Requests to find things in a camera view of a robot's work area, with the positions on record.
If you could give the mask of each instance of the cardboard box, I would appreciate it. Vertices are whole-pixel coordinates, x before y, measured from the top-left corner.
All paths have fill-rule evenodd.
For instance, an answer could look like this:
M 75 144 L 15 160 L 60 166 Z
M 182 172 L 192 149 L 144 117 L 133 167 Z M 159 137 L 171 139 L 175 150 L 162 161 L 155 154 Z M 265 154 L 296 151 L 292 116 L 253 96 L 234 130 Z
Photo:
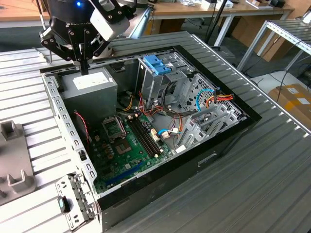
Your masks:
M 269 92 L 269 96 L 276 101 L 279 86 Z M 293 117 L 311 129 L 311 93 L 299 84 L 282 86 L 278 104 Z

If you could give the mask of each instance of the yellow cable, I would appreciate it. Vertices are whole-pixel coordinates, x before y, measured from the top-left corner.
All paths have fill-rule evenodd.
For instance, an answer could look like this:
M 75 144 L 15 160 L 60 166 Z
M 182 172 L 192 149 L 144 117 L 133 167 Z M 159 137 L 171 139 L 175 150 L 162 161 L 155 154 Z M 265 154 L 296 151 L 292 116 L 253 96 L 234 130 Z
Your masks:
M 132 103 L 133 103 L 133 96 L 131 96 L 131 101 L 130 101 L 130 104 L 128 105 L 128 107 L 127 107 L 127 108 L 123 109 L 123 111 L 128 111 L 128 110 L 130 110 L 130 109 L 131 109 L 131 107 L 132 107 Z

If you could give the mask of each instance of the motherboard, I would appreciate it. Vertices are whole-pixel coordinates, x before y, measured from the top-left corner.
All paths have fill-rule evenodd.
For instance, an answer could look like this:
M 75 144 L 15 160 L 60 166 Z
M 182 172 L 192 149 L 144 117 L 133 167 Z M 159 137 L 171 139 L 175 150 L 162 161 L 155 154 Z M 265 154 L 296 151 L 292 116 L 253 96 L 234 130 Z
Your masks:
M 173 154 L 144 115 L 116 116 L 90 129 L 89 156 L 97 193 L 147 170 Z

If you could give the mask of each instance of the green motherboard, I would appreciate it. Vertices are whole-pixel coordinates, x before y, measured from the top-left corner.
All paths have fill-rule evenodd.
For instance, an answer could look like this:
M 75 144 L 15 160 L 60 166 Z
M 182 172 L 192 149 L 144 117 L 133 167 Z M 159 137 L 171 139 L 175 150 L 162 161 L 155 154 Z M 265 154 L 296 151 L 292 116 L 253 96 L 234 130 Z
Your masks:
M 147 117 L 138 116 L 136 121 L 141 124 L 149 137 L 147 139 L 153 140 L 160 153 L 150 152 L 148 145 L 141 140 L 141 132 L 125 116 L 119 117 L 119 122 L 111 120 L 92 127 L 89 132 L 92 143 L 88 153 L 97 171 L 94 181 L 97 193 L 104 192 L 173 155 L 162 140 L 154 140 L 152 126 Z

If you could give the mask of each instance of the aluminum table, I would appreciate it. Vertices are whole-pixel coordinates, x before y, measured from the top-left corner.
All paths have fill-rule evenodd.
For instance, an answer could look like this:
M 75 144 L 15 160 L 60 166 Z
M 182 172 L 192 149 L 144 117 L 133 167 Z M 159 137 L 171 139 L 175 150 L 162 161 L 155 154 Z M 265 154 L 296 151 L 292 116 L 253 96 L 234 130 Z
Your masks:
M 311 132 L 187 32 L 112 43 L 117 55 L 181 45 L 262 115 L 232 151 L 108 233 L 303 232 L 311 228 Z M 65 62 L 56 55 L 52 65 Z M 35 50 L 0 53 L 0 121 L 24 126 L 37 190 L 0 207 L 0 232 L 67 233 L 54 182 L 75 170 Z M 99 233 L 97 221 L 78 233 Z
M 265 21 L 260 31 L 256 35 L 255 39 L 253 40 L 252 44 L 245 53 L 244 57 L 242 58 L 241 62 L 239 63 L 237 70 L 241 71 L 244 68 L 254 48 L 256 47 L 262 36 L 265 34 L 267 29 L 270 29 L 272 32 L 258 51 L 258 56 L 262 55 L 263 51 L 275 34 L 278 34 L 279 36 L 285 38 L 289 42 L 293 43 L 294 46 L 301 49 L 300 52 L 295 56 L 295 58 L 288 64 L 285 70 L 289 70 L 303 52 L 311 55 L 310 25 L 296 19 Z

